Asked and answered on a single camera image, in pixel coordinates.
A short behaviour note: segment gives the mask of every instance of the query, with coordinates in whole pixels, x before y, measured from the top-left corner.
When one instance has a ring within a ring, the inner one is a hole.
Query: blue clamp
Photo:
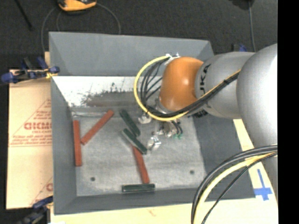
[[[47,208],[47,204],[53,202],[53,196],[49,196],[41,201],[38,201],[37,203],[33,204],[33,212],[29,215],[25,216],[21,221],[18,223],[21,224],[37,224],[39,221],[41,221],[45,216],[49,220],[50,210]]]
[[[1,76],[1,81],[3,83],[18,83],[20,81],[47,77],[49,74],[57,74],[60,71],[60,68],[58,66],[49,68],[47,63],[41,56],[37,58],[37,63],[40,66],[39,69],[41,70],[36,70],[28,60],[28,58],[24,58],[21,63],[21,69],[17,70],[15,73],[8,72],[3,74]]]

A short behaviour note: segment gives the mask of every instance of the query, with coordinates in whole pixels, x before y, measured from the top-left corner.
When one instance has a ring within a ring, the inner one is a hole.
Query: red wooden stick
[[[139,169],[139,173],[140,173],[142,183],[143,184],[149,183],[150,178],[149,178],[148,171],[146,170],[142,154],[133,145],[131,145],[131,146],[132,146],[132,149],[133,149],[133,152],[134,152],[135,160],[136,160],[136,163],[137,163],[137,166],[138,166],[138,169]]]
[[[104,116],[84,135],[81,139],[81,143],[85,145],[113,115],[114,112],[112,110],[108,110],[107,113],[104,114]]]
[[[82,166],[82,153],[81,153],[79,120],[74,120],[73,121],[73,129],[74,129],[75,165],[76,166]]]

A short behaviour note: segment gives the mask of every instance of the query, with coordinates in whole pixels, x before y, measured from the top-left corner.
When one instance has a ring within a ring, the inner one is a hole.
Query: black floor
[[[19,67],[25,56],[48,49],[48,31],[117,34],[115,18],[100,6],[82,15],[60,13],[54,0],[19,0],[33,26],[30,31],[15,0],[0,0],[0,74]],[[98,0],[117,16],[121,34],[204,39],[215,54],[232,51],[232,44],[248,51],[278,42],[278,0]],[[7,211],[7,86],[0,86],[0,223],[13,223],[29,210]]]

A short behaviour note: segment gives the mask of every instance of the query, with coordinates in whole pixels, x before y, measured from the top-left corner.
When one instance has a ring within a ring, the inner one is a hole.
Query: gray box
[[[202,61],[213,56],[210,43],[202,40],[50,33],[51,65],[61,69],[51,81],[55,214],[191,203],[206,172],[240,151],[232,120],[186,117],[182,140],[161,138],[161,147],[144,156],[156,190],[121,192],[121,185],[141,181],[130,146],[120,134],[126,125],[118,111],[125,108],[138,123],[141,111],[132,81],[146,62],[166,53]],[[82,136],[108,109],[114,116],[82,147],[83,166],[75,167],[73,119],[80,120]],[[143,134],[139,138],[146,143],[155,123],[138,126]],[[212,140],[219,149],[209,148]],[[226,196],[252,197],[248,177]]]

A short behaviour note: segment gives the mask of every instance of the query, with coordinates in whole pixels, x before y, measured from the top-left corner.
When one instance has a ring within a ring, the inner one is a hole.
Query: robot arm
[[[255,147],[277,144],[277,52],[274,44],[257,53],[230,52],[205,62],[176,57],[165,68],[155,109],[144,104],[144,110],[166,121],[200,111],[242,119]],[[201,105],[193,106],[208,95]],[[278,201],[278,159],[263,164]]]

